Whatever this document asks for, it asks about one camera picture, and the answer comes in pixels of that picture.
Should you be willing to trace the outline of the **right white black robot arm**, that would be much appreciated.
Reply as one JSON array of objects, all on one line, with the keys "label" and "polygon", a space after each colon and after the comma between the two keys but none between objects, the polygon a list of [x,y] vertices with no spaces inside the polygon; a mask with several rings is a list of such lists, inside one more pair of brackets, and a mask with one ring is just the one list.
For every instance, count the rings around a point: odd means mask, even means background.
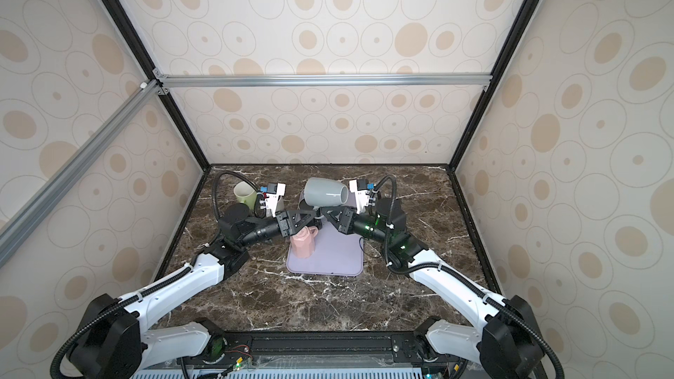
[{"label": "right white black robot arm", "polygon": [[428,287],[468,321],[460,326],[439,319],[423,329],[432,354],[477,363],[492,378],[528,378],[548,358],[555,376],[565,376],[524,299],[505,298],[478,285],[409,231],[395,177],[385,175],[376,184],[311,178],[304,200],[339,233],[379,242],[389,272]]}]

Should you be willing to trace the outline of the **black frame post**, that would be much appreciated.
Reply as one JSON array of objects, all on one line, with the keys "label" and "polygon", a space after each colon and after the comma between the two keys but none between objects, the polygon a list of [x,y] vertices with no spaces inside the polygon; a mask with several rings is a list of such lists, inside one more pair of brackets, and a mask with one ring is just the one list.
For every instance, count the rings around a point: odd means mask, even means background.
[{"label": "black frame post", "polygon": [[207,171],[210,168],[210,163],[207,161],[205,153],[196,140],[195,135],[189,128],[186,119],[176,103],[176,100],[171,96],[168,89],[163,86],[159,80],[156,65],[151,58],[145,43],[140,38],[138,31],[129,15],[122,5],[120,0],[100,0],[112,22],[117,27],[119,33],[124,39],[127,47],[131,51],[135,61],[140,65],[141,71],[150,81],[158,82],[161,92],[159,98],[163,104],[164,109],[168,112],[170,119],[177,128],[180,137],[184,140],[192,156],[195,158],[201,170]]},{"label": "black frame post", "polygon": [[449,162],[448,173],[454,174],[458,169],[463,156],[466,154],[466,151],[472,141],[477,128],[479,127],[486,111],[493,99],[493,96],[500,86],[502,78],[504,77],[512,58],[514,57],[517,47],[521,44],[521,39],[528,28],[529,23],[533,19],[535,11],[542,0],[523,0],[521,7],[518,10],[518,13],[515,16],[514,23],[508,32],[507,37],[505,37],[505,42],[498,54],[498,58],[495,61],[493,70],[491,71],[491,82],[482,92],[479,99],[477,100],[476,107],[474,108],[467,126],[463,130],[463,134],[459,140],[456,151]]}]

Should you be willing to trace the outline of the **left black frame post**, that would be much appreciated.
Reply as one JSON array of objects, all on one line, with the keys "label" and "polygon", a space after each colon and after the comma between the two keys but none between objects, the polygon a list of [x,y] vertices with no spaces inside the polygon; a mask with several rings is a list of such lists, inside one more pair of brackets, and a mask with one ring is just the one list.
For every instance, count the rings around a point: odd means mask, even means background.
[{"label": "left black frame post", "polygon": [[122,5],[120,0],[100,0],[112,22],[117,27],[119,33],[124,39],[127,47],[131,51],[135,61],[140,65],[141,71],[150,81],[158,82],[161,92],[159,98],[163,104],[164,109],[168,112],[170,119],[177,128],[180,137],[184,140],[192,156],[195,158],[201,170],[207,171],[210,168],[210,163],[207,161],[205,153],[196,140],[195,135],[189,128],[186,119],[176,103],[176,100],[171,96],[168,89],[163,86],[159,80],[156,65],[151,58],[145,43],[140,38],[138,31],[129,15]]}]

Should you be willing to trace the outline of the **horizontal aluminium rail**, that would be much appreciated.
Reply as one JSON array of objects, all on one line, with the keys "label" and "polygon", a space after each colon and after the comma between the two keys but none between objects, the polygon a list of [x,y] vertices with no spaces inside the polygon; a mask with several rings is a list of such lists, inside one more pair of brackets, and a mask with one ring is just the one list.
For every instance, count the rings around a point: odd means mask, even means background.
[{"label": "horizontal aluminium rail", "polygon": [[426,85],[488,86],[488,73],[326,74],[326,75],[158,75],[167,88],[382,87]]}]

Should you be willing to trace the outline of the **left diagonal aluminium rail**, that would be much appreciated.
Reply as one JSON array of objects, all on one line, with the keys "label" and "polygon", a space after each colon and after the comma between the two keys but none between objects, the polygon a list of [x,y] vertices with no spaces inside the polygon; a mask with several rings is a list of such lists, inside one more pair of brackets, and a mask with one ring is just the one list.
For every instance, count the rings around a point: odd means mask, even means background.
[{"label": "left diagonal aluminium rail", "polygon": [[98,131],[46,182],[17,212],[1,231],[1,263],[5,265],[28,237],[54,210],[70,189],[120,135],[149,98],[156,96],[160,85],[156,80],[137,89],[124,105],[100,126]]}]

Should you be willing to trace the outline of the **light green mug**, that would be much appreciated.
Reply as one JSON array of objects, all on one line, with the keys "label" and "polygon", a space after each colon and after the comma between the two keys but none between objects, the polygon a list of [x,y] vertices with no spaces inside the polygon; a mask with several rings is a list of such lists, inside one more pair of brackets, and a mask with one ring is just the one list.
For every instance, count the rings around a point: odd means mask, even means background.
[{"label": "light green mug", "polygon": [[239,182],[233,188],[233,194],[239,203],[243,203],[252,211],[256,206],[257,191],[256,188],[247,182]]}]

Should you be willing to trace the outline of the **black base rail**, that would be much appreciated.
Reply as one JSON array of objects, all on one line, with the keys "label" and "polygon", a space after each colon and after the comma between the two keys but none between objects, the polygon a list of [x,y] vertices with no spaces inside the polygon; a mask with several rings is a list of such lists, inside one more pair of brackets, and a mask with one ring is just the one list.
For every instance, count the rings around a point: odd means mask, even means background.
[{"label": "black base rail", "polygon": [[543,353],[506,333],[441,321],[394,332],[221,332],[204,354],[172,356],[137,378],[528,378]]}]

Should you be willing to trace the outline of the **pink faceted mug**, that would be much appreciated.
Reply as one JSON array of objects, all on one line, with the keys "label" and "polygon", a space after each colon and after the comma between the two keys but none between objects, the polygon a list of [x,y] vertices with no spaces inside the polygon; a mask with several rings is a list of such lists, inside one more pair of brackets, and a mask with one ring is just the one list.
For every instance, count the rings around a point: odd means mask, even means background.
[{"label": "pink faceted mug", "polygon": [[291,250],[299,259],[312,256],[315,251],[315,239],[319,233],[317,226],[305,226],[291,237]]}]

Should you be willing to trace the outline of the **lavender plastic tray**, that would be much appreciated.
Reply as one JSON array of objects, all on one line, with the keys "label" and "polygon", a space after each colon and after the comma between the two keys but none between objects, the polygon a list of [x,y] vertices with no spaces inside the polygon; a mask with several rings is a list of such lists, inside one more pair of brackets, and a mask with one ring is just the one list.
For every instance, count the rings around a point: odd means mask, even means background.
[{"label": "lavender plastic tray", "polygon": [[[309,209],[304,200],[304,192],[300,195],[300,209]],[[345,205],[356,206],[354,195],[349,191],[349,200]],[[315,251],[306,259],[297,258],[291,248],[288,252],[286,266],[292,273],[313,275],[342,275],[357,277],[363,272],[363,251],[360,247],[360,236],[339,233],[324,217],[307,221],[308,226],[317,226],[319,233],[315,239]]]}]

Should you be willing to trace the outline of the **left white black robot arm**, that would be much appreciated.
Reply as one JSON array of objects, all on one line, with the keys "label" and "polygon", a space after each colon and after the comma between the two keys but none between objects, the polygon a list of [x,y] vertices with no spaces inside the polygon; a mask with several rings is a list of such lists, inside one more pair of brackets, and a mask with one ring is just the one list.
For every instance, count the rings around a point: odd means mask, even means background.
[{"label": "left white black robot arm", "polygon": [[278,237],[291,238],[311,226],[317,205],[305,209],[280,208],[283,184],[260,187],[245,175],[236,178],[253,190],[254,205],[219,204],[219,175],[212,180],[212,210],[219,231],[194,258],[165,277],[119,298],[108,294],[94,299],[79,327],[57,350],[49,368],[63,378],[69,361],[82,378],[130,378],[149,366],[203,354],[224,342],[204,321],[154,330],[165,315],[196,294],[224,282],[249,260],[249,248]]}]

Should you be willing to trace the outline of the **white mug red inside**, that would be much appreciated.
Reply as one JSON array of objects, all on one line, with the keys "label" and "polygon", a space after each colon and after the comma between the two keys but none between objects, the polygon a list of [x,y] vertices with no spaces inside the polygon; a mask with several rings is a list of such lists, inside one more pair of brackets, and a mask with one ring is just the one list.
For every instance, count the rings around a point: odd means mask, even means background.
[{"label": "white mug red inside", "polygon": [[278,204],[279,204],[279,197],[276,195],[270,195],[265,198],[265,200],[263,201],[263,207],[267,217],[274,218],[276,216]]}]

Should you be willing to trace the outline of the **right black frame post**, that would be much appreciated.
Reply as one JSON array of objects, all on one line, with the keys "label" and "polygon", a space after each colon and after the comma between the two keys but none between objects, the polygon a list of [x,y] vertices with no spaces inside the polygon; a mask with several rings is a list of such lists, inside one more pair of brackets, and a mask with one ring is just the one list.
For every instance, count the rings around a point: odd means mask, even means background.
[{"label": "right black frame post", "polygon": [[467,126],[463,130],[463,134],[459,140],[456,151],[449,162],[448,173],[454,174],[458,169],[463,156],[466,154],[466,151],[472,141],[477,128],[479,127],[486,111],[493,99],[493,96],[500,86],[502,78],[504,77],[512,58],[514,57],[517,47],[521,44],[521,39],[528,28],[529,23],[533,19],[535,11],[542,0],[523,0],[521,7],[518,10],[518,13],[515,16],[514,23],[508,32],[507,37],[505,37],[505,42],[498,54],[498,58],[495,61],[493,70],[491,71],[491,82],[482,92],[479,99],[477,100],[476,107],[474,108]]}]

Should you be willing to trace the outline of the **grey mug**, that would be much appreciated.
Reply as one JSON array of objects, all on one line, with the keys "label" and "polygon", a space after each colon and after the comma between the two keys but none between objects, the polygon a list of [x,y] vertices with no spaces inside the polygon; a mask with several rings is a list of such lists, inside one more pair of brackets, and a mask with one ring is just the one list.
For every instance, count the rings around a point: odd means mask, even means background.
[{"label": "grey mug", "polygon": [[345,205],[349,200],[349,189],[342,182],[311,177],[305,184],[304,200],[312,207]]}]

